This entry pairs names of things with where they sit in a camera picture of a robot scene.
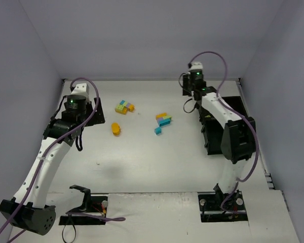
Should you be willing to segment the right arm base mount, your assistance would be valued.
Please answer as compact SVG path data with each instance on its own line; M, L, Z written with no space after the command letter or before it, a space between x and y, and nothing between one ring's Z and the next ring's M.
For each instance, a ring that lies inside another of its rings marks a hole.
M198 193L202 223L248 221L242 193L238 190L222 204L226 196L215 192Z

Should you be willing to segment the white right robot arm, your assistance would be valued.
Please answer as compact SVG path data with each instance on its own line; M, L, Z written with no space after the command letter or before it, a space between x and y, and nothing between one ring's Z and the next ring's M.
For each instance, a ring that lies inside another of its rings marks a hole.
M258 162L259 141L255 120L234 110L220 96L219 89L206 84L201 62L188 64L182 89L194 100L207 134L211 130L211 118L220 126L215 130L215 139L220 142L220 153L227 162L214 191L229 199L237 192L239 184L251 177Z

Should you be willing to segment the yellow rounded lego brick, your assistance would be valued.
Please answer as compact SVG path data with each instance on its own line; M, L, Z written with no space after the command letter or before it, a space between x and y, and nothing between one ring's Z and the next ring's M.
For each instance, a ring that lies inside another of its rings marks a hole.
M121 127L118 123L112 123L111 124L111 131L114 136L119 136L121 133Z

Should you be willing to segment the lime green rounded lego brick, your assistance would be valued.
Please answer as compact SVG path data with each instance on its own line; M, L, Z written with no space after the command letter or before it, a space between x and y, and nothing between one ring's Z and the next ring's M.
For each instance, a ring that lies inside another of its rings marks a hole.
M119 114L126 114L128 112L128 108L122 104L118 104L115 107L115 112Z

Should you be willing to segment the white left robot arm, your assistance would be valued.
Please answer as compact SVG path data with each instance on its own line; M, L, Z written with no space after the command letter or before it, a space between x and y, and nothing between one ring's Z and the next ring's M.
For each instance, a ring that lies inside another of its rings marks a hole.
M64 96L48 123L37 157L26 179L11 199L4 199L0 212L7 223L39 235L47 234L56 219L55 206L46 204L48 190L55 174L71 147L82 149L85 127L105 122L101 100L89 98L87 83L71 84L70 94Z

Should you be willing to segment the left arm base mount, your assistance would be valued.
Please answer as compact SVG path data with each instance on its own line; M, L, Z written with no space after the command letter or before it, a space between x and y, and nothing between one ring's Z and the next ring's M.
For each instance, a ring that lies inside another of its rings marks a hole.
M58 225L89 226L106 224L106 222L101 219L79 215L79 213L90 214L98 217L106 217L108 194L91 193L91 190L89 188L79 185L72 185L69 187L69 189L72 192L79 191L82 193L82 202L78 206L71 206L70 208L67 208L66 211L72 212L72 214L64 214L60 216Z

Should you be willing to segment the teal small lego brick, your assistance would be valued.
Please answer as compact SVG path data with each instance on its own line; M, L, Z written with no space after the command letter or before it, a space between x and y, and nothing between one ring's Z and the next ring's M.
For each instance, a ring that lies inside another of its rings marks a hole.
M160 135L162 133L162 129L160 127L155 128L154 130L156 135Z

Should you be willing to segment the yellow small lego brick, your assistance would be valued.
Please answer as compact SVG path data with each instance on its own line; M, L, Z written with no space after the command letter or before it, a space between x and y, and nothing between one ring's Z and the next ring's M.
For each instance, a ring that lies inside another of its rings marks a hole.
M127 108L130 112L133 112L134 109L135 109L135 106L134 106L133 104L131 104L131 103L128 103L128 104L126 105L126 108Z

